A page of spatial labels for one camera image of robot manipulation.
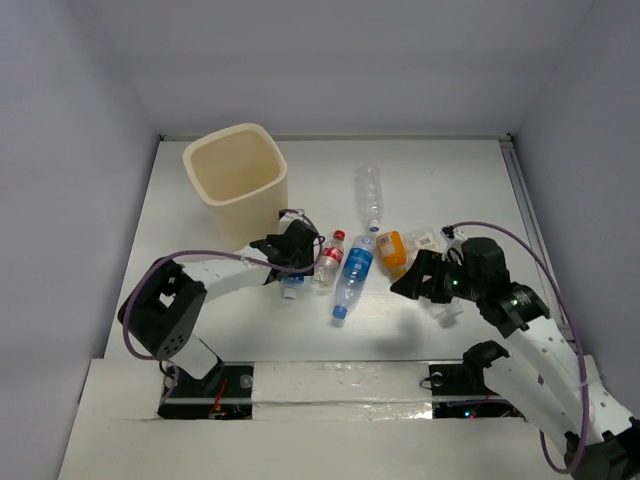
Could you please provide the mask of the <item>orange juice bottle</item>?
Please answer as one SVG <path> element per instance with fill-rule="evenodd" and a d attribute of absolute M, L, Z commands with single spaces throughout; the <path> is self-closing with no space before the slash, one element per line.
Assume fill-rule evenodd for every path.
<path fill-rule="evenodd" d="M 407 271 L 408 255 L 401 234 L 398 231 L 380 234 L 376 238 L 376 245 L 391 278 L 403 276 Z"/>

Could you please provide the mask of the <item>red label cola bottle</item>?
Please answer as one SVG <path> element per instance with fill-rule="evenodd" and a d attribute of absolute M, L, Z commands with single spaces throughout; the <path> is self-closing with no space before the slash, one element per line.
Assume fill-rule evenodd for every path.
<path fill-rule="evenodd" d="M 323 245 L 314 275 L 314 280 L 323 287 L 331 287 L 334 284 L 344 258 L 345 237 L 343 230 L 335 230 Z"/>

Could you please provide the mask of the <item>blue label water bottle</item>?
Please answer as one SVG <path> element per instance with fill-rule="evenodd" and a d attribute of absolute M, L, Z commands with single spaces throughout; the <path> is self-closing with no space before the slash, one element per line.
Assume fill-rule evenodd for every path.
<path fill-rule="evenodd" d="M 332 309 L 334 326 L 341 327 L 355 308 L 364 290 L 374 254 L 375 238 L 372 235 L 355 238 L 336 284 Z"/>

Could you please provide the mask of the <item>crushed clear blue-cap bottle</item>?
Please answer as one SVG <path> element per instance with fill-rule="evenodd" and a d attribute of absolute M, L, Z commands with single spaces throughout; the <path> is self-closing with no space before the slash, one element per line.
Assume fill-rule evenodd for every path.
<path fill-rule="evenodd" d="M 281 280 L 282 298 L 288 301 L 297 300 L 305 289 L 304 275 L 290 275 Z"/>

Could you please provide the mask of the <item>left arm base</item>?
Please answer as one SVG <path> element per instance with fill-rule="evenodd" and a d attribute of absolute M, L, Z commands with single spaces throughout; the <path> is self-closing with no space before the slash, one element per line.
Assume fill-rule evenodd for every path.
<path fill-rule="evenodd" d="M 253 363 L 220 362 L 202 380 L 172 367 L 164 375 L 157 414 L 167 420 L 250 420 L 253 416 Z"/>

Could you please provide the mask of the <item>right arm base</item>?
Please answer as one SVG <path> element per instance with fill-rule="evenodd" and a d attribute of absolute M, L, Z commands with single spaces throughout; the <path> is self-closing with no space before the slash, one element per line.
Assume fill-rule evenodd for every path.
<path fill-rule="evenodd" d="M 507 400 L 490 390 L 484 371 L 508 352 L 495 341 L 486 341 L 467 350 L 459 363 L 429 365 L 420 387 L 432 394 L 436 419 L 523 418 Z"/>

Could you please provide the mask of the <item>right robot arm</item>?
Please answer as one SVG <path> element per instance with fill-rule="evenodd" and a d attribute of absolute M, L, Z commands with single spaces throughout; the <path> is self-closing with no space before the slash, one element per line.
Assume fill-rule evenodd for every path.
<path fill-rule="evenodd" d="M 462 384 L 473 392 L 488 388 L 513 405 L 541 432 L 541 444 L 562 454 L 573 478 L 638 476 L 638 418 L 587 373 L 576 345 L 565 340 L 537 293 L 511 280 L 494 240 L 466 240 L 456 257 L 421 250 L 391 290 L 412 300 L 476 305 L 504 341 L 464 353 Z"/>

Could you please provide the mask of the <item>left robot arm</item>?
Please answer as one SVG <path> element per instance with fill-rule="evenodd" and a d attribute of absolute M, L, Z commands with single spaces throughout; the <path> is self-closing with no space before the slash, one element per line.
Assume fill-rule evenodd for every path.
<path fill-rule="evenodd" d="M 314 274 L 324 237 L 305 217 L 280 223 L 281 232 L 237 252 L 184 250 L 157 259 L 117 314 L 129 353 L 164 363 L 173 388 L 216 393 L 225 365 L 194 333 L 203 306 L 241 289 Z"/>

